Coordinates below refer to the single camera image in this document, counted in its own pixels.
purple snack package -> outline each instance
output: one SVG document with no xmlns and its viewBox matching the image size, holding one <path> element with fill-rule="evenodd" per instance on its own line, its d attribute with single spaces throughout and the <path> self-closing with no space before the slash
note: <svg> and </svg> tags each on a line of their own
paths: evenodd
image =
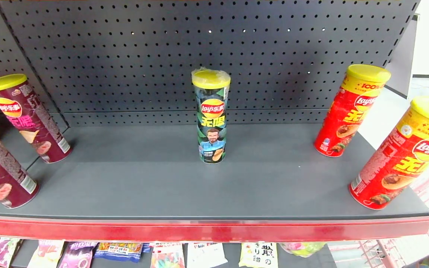
<svg viewBox="0 0 429 268">
<path fill-rule="evenodd" d="M 69 242 L 59 268 L 89 268 L 98 242 Z"/>
</svg>

shelf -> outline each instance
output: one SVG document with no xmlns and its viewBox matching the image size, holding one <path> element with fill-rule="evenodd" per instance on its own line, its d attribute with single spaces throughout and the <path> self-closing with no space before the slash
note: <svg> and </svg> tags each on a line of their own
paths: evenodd
<svg viewBox="0 0 429 268">
<path fill-rule="evenodd" d="M 321 124 L 232 125 L 219 165 L 203 164 L 195 126 L 75 127 L 65 160 L 29 169 L 41 191 L 0 204 L 0 235 L 136 241 L 333 241 L 426 233 L 429 209 L 407 189 L 386 209 L 347 185 L 373 154 L 357 135 L 344 156 L 312 146 Z"/>
<path fill-rule="evenodd" d="M 37 245 L 37 240 L 24 241 L 12 263 L 12 267 L 26 268 L 32 254 L 37 248 Z M 185 263 L 187 258 L 186 246 L 187 245 L 184 244 Z M 230 243 L 223 244 L 223 247 L 225 249 L 225 257 L 228 260 L 228 263 L 217 266 L 217 268 L 238 268 L 239 258 L 241 255 L 241 245 L 237 243 Z M 287 252 L 283 251 L 280 246 L 277 246 L 277 256 L 279 259 L 279 268 L 336 268 L 334 258 L 332 257 L 328 246 L 324 246 L 324 248 L 309 258 L 302 258 L 288 254 Z M 140 262 L 136 264 L 133 262 L 109 261 L 106 259 L 94 258 L 92 260 L 91 268 L 148 268 L 150 267 L 151 257 L 152 253 L 142 253 Z"/>
</svg>

blue snack package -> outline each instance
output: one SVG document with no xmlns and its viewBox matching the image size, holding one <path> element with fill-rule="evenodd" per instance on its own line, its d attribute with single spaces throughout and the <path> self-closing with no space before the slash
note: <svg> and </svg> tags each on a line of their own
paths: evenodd
<svg viewBox="0 0 429 268">
<path fill-rule="evenodd" d="M 143 253 L 150 253 L 152 249 L 150 248 L 150 243 L 143 243 L 142 246 L 142 252 Z"/>
<path fill-rule="evenodd" d="M 99 244 L 94 258 L 111 261 L 131 261 L 137 263 L 142 253 L 141 243 L 105 243 Z"/>
</svg>

store shelving unit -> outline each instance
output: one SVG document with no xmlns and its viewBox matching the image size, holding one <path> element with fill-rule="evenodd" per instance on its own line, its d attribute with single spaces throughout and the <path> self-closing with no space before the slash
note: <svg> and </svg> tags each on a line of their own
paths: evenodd
<svg viewBox="0 0 429 268">
<path fill-rule="evenodd" d="M 429 209 L 410 189 L 382 211 L 349 196 L 373 153 L 363 137 L 340 158 L 312 146 L 344 70 L 385 67 L 416 6 L 0 1 L 0 76 L 26 73 L 74 145 L 60 163 L 27 166 L 41 192 L 18 209 L 0 205 L 0 235 L 240 242 L 426 233 Z M 232 77 L 228 154 L 216 166 L 203 165 L 195 145 L 190 72 L 199 66 Z M 10 151 L 25 154 L 14 142 Z"/>
</svg>

gummy candy bag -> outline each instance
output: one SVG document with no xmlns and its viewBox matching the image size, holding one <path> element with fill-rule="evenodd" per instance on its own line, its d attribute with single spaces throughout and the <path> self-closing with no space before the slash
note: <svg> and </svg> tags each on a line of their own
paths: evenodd
<svg viewBox="0 0 429 268">
<path fill-rule="evenodd" d="M 185 268 L 182 244 L 155 244 L 150 268 Z"/>
<path fill-rule="evenodd" d="M 212 268 L 227 263 L 222 243 L 188 243 L 187 268 Z"/>
<path fill-rule="evenodd" d="M 320 251 L 325 242 L 293 242 L 293 243 L 280 243 L 282 249 L 287 253 L 294 254 L 303 258 L 307 258 L 312 254 Z"/>
<path fill-rule="evenodd" d="M 94 258 L 105 258 L 112 261 L 131 261 L 137 263 L 142 253 L 141 243 L 106 243 L 101 242 Z"/>
<path fill-rule="evenodd" d="M 242 243 L 239 266 L 278 268 L 276 243 Z"/>
</svg>

